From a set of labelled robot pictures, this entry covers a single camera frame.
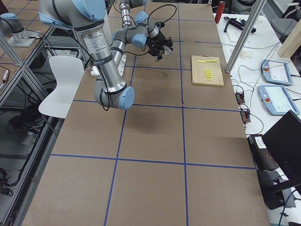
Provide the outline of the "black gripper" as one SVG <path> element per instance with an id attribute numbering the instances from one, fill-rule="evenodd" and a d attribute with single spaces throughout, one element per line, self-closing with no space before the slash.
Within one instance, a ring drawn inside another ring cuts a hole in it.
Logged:
<path id="1" fill-rule="evenodd" d="M 173 47 L 173 40 L 171 37 L 165 38 L 162 32 L 158 32 L 155 37 L 147 37 L 147 46 L 149 47 L 148 53 L 155 57 L 155 62 L 160 61 L 163 57 L 164 47 Z"/>

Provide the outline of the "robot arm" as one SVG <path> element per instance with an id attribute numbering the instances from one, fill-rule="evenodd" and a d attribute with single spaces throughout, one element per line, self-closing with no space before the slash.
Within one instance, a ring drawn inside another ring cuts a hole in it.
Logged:
<path id="1" fill-rule="evenodd" d="M 94 96 L 105 110 L 127 110 L 135 99 L 134 89 L 127 85 L 118 71 L 126 45 L 132 44 L 137 48 L 148 46 L 148 54 L 157 60 L 173 51 L 172 38 L 166 38 L 160 30 L 164 22 L 153 22 L 144 11 L 131 19 L 130 10 L 145 4 L 144 0 L 120 1 L 122 29 L 115 33 L 112 44 L 109 44 L 103 29 L 106 15 L 103 0 L 39 1 L 42 23 L 60 29 L 74 29 L 82 36 L 85 50 L 100 72 L 101 78 L 95 82 Z"/>
<path id="2" fill-rule="evenodd" d="M 116 65 L 119 65 L 127 44 L 137 48 L 148 46 L 148 54 L 158 61 L 162 59 L 165 38 L 160 28 L 150 19 L 144 11 L 139 12 L 135 19 L 130 16 L 130 9 L 146 4 L 145 0 L 121 0 L 119 9 L 122 16 L 122 29 L 113 35 L 111 52 Z"/>

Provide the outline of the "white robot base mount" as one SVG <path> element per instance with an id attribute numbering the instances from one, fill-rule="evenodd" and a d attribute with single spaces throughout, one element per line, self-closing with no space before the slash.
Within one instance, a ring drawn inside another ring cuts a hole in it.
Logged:
<path id="1" fill-rule="evenodd" d="M 99 77 L 101 73 L 105 76 L 118 73 L 120 77 L 123 77 L 126 61 L 127 56 L 120 54 L 117 54 L 116 57 L 111 56 L 111 58 L 104 59 L 102 62 L 97 61 L 94 63 L 90 74 L 91 76 Z"/>

